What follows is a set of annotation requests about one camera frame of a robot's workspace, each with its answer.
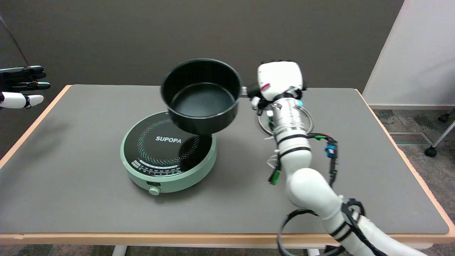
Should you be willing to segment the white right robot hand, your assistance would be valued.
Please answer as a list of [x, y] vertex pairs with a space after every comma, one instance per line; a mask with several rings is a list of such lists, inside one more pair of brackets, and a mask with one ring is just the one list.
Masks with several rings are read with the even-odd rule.
[[257, 86], [247, 90], [252, 109], [259, 114], [268, 104], [281, 98], [301, 99], [307, 89], [298, 63], [272, 60], [257, 68]]

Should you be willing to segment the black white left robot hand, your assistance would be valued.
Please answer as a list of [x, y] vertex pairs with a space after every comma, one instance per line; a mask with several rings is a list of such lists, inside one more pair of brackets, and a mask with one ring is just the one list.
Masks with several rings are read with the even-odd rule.
[[23, 92], [50, 89], [50, 83], [39, 81], [46, 77], [44, 68], [40, 65], [1, 69], [0, 108], [29, 109], [42, 103], [43, 95], [28, 95]]

